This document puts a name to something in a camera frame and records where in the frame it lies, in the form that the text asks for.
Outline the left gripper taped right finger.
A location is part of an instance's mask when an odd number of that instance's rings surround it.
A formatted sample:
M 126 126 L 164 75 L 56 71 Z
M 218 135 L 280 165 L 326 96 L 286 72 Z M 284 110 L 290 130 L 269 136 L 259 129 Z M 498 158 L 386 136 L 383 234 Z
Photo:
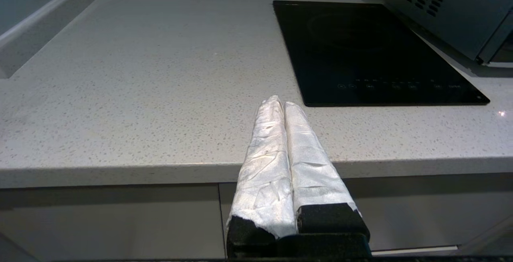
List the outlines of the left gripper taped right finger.
M 300 106 L 285 103 L 293 205 L 301 234 L 370 236 L 362 215 Z

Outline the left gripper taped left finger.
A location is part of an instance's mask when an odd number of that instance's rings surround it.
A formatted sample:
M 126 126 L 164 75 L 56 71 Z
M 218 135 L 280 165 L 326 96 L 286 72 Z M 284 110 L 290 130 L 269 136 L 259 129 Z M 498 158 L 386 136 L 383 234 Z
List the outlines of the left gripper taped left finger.
M 276 240 L 297 232 L 287 146 L 283 106 L 273 95 L 255 113 L 226 223 L 229 238 Z

